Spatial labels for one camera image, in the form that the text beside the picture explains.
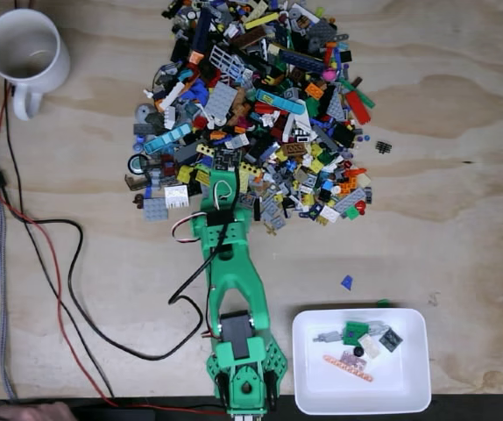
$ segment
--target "human hand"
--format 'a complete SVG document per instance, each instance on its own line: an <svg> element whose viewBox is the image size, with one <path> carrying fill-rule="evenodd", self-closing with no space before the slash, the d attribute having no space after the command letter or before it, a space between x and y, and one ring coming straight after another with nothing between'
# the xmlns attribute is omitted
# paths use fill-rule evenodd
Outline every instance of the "human hand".
<svg viewBox="0 0 503 421"><path fill-rule="evenodd" d="M63 402L43 403L37 406L0 406L0 419L8 421L76 421Z"/></svg>

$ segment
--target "mug handle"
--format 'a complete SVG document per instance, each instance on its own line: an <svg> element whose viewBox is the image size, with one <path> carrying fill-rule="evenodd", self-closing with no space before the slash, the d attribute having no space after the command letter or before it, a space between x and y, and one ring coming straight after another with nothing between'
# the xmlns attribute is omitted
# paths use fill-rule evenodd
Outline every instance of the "mug handle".
<svg viewBox="0 0 503 421"><path fill-rule="evenodd" d="M27 121L39 111L43 94L28 91L24 83L19 83L14 92L14 113L20 120Z"/></svg>

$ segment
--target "red wire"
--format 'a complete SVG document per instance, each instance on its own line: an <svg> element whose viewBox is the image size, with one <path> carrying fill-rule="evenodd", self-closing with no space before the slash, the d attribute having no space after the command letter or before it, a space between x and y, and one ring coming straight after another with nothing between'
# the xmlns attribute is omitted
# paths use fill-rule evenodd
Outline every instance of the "red wire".
<svg viewBox="0 0 503 421"><path fill-rule="evenodd" d="M4 116L4 109L5 109L5 106L6 106L6 102L8 100L8 94L10 92L10 89L11 88L9 87L6 90L6 92L4 93L3 105L2 105L2 108L0 110L0 129L1 129L2 121L3 121L3 116ZM46 230L41 225L39 225L38 223L36 223L33 219L27 217L26 215L24 215L23 213L21 213L19 210L17 210L16 208L12 207L9 203L5 202L4 199L2 198L1 194L0 194L0 202L5 207L7 207L10 211L12 211L13 213L15 213L16 215L18 215L22 219L26 220L27 222L29 222L33 226L35 226L38 230L41 231L41 233L45 237L45 239L47 241L47 244L49 245L49 249L51 251L51 256L53 258L53 264L55 266L55 273L57 275L57 297L58 297L58 300L57 300L57 319L59 320L59 329L60 329L60 332L61 332L63 338L65 339L65 341L67 342L68 349L70 349L70 352L73 355L73 358L74 358L74 361L76 362L76 365L84 373L84 375L86 376L86 378L88 379L88 381L90 382L90 384L92 385L92 387L94 388L94 390L96 391L96 393L109 406L113 406L113 407L116 407L116 408L119 407L119 404L111 401L102 392L102 390L99 388L99 386L97 385L97 383L94 380L94 378L90 375L90 373L88 372L88 370L81 363L80 358L76 354L76 351L75 351L72 343L70 342L70 339L68 338L67 331L65 330L65 325L64 325L63 320L62 320L62 312L61 312L61 307L60 307L60 302L61 302L61 298L62 298L62 281L61 281L61 278L60 278L59 262L57 261L57 253L55 252L55 249L54 249L54 246L53 246L53 242L51 241L51 238L49 237L49 234L46 232ZM171 407L170 406L156 406L156 405L150 405L150 404L133 404L133 405L129 405L129 407L131 407L131 408L152 408L152 409L156 409L156 410L176 410L176 411L180 411L180 412L193 412L194 414L206 414L206 415L226 415L226 412L221 412L219 410L192 410L192 409L188 409L188 408L178 408L178 407L174 407L174 406L171 406Z"/></svg>

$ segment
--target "pile of lego pieces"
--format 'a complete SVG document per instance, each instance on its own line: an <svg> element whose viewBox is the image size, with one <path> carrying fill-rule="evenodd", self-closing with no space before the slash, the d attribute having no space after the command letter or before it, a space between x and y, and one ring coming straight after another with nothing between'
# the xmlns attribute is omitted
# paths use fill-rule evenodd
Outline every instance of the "pile of lego pieces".
<svg viewBox="0 0 503 421"><path fill-rule="evenodd" d="M365 214L371 180L351 150L370 139L361 125L374 103L350 82L349 37L334 19L277 0L174 0L163 16L175 47L145 90L153 104L137 108L136 177L125 176L145 189L134 203L147 220L207 195L220 150L242 157L240 202L269 232L295 212L322 225Z"/></svg>

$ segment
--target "plywood surface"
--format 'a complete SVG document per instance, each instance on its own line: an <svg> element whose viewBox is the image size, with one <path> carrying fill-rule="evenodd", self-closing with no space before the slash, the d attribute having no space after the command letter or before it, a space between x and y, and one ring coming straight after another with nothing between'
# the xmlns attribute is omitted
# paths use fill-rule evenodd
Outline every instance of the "plywood surface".
<svg viewBox="0 0 503 421"><path fill-rule="evenodd" d="M195 322L190 308L166 300L202 258L197 245L172 241L169 223L142 221L123 177L134 109L173 46L171 23L160 16L166 3L36 3L60 28L73 67L38 117L11 120L27 208L84 226L74 282L105 332L144 352L164 352ZM435 393L503 393L503 0L310 6L317 5L350 34L351 76L364 78L361 88L377 103L367 129L372 142L356 151L372 176L374 205L363 218L325 228L295 218L275 238L254 225L251 257L266 286L273 333L292 366L298 311L388 298L427 319ZM10 7L0 2L0 12ZM391 143L392 152L377 153L377 139ZM15 187L4 143L0 154ZM64 281L76 233L49 231ZM32 246L14 221L8 267L18 393L93 396L58 333L55 301ZM351 292L340 285L347 274ZM200 304L204 291L203 279L189 289ZM212 392L207 340L145 362L81 328L117 395ZM282 392L292 391L290 370Z"/></svg>

